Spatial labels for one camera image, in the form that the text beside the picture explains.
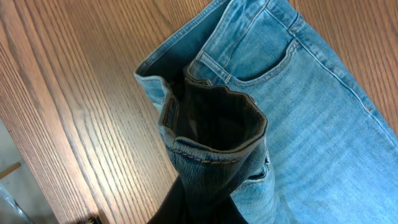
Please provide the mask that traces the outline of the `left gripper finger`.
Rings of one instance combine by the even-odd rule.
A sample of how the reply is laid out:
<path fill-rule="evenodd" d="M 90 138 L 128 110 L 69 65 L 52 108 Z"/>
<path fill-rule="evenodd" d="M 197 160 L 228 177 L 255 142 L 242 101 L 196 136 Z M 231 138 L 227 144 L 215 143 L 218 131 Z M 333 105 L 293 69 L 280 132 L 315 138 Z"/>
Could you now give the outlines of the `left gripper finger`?
<path fill-rule="evenodd" d="M 148 223 L 248 224 L 240 214 L 231 197 L 228 197 L 220 205 L 217 205 L 210 214 L 206 215 L 204 218 L 195 218 L 187 207 L 185 192 L 180 177 L 176 178 L 158 211 L 156 211 Z"/>

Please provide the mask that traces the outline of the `light blue denim jeans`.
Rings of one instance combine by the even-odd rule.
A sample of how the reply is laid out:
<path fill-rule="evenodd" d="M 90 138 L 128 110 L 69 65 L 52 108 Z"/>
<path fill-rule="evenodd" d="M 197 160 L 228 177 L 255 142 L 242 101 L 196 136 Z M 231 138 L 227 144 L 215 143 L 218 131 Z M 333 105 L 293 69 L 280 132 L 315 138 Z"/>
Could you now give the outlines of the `light blue denim jeans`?
<path fill-rule="evenodd" d="M 212 1 L 134 74 L 195 218 L 397 222 L 397 136 L 289 2 Z"/>

